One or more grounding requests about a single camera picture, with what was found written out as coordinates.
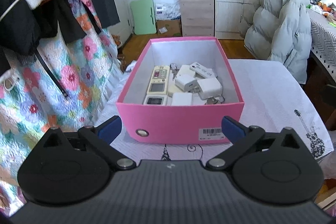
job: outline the keychain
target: keychain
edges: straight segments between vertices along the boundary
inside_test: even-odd
[[[179,73],[179,68],[177,67],[175,63],[171,63],[170,69],[171,69],[171,72],[173,73],[173,80],[175,80],[177,74]]]

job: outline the key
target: key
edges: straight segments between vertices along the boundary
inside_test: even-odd
[[[179,68],[177,67],[175,63],[171,63],[170,69],[171,69],[171,72],[173,73],[173,80],[175,80],[177,74],[179,73]]]
[[[219,100],[215,99],[214,97],[211,97],[207,100],[206,105],[216,105],[219,103]]]

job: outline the metal grommet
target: metal grommet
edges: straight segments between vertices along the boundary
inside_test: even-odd
[[[133,165],[133,163],[134,163],[133,160],[126,158],[117,160],[117,165],[122,168],[129,168]]]
[[[225,165],[225,160],[214,158],[209,160],[209,165],[212,167],[223,167]]]
[[[140,137],[148,137],[149,133],[148,131],[144,130],[144,129],[137,129],[136,134],[138,134]]]
[[[259,126],[249,126],[249,129],[253,130],[253,129],[257,129],[260,128]]]

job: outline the table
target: table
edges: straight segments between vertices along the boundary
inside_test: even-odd
[[[310,136],[316,134],[325,147],[323,153],[316,154],[316,158],[334,150],[328,131],[313,104],[281,63],[238,59],[230,60],[230,65],[245,101],[240,119],[242,124],[258,125],[268,132],[280,132],[282,128],[290,126],[296,130],[309,149],[313,143]],[[118,115],[115,101],[116,99],[113,99],[108,102],[96,124]],[[123,128],[111,146],[137,164],[141,159],[201,160],[205,163],[228,149],[231,144],[201,146],[144,144],[132,139]]]

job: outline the cardboard box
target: cardboard box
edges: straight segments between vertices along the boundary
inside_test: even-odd
[[[161,37],[181,37],[182,25],[180,19],[158,20],[157,34]]]
[[[155,66],[199,62],[217,73],[225,104],[193,106],[143,105]],[[228,143],[221,122],[229,115],[239,121],[244,101],[227,57],[215,37],[151,39],[141,53],[117,100],[121,120],[132,138],[157,144]],[[207,132],[220,133],[205,139]]]

